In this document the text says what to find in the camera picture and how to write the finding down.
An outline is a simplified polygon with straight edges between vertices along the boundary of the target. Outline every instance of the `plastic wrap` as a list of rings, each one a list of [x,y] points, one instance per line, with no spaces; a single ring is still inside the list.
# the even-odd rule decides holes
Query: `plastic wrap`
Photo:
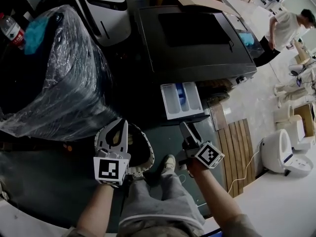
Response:
[[[1,112],[0,130],[16,137],[74,141],[95,135],[118,117],[111,107],[113,80],[103,53],[76,11],[64,5],[40,17],[53,15],[62,19],[44,61],[42,90],[20,111]],[[32,69],[31,64],[25,69]]]

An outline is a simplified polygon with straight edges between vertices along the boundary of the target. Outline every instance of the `sneaker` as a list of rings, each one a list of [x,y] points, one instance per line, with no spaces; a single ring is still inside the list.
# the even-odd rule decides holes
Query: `sneaker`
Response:
[[[144,175],[143,175],[143,172],[141,172],[141,173],[137,172],[137,173],[133,174],[132,178],[133,178],[134,181],[145,179]]]
[[[176,168],[176,158],[173,155],[167,155],[164,160],[164,168],[171,168],[173,171]]]

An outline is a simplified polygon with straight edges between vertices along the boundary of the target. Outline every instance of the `white toilet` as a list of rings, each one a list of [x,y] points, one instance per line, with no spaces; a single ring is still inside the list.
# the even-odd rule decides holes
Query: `white toilet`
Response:
[[[278,130],[265,137],[261,146],[261,158],[264,167],[276,173],[286,170],[303,177],[314,167],[306,156],[293,155],[290,137],[285,129]]]
[[[276,173],[284,173],[283,163],[292,155],[291,141],[285,129],[265,137],[261,146],[264,167]]]

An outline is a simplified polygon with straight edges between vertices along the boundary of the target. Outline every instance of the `blue cloth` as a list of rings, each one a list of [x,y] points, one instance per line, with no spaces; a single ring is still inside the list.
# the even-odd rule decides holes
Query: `blue cloth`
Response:
[[[250,34],[250,33],[239,33],[239,36],[241,37],[242,42],[245,45],[253,45],[255,42],[252,34]]]
[[[44,39],[47,24],[47,17],[36,19],[29,24],[24,34],[24,53],[26,55],[34,54],[36,52]]]

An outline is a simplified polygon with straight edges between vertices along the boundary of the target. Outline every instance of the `plastic bottle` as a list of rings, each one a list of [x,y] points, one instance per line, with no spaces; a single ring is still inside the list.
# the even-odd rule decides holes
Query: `plastic bottle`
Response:
[[[21,50],[24,48],[24,31],[13,18],[0,13],[0,29],[12,44]]]

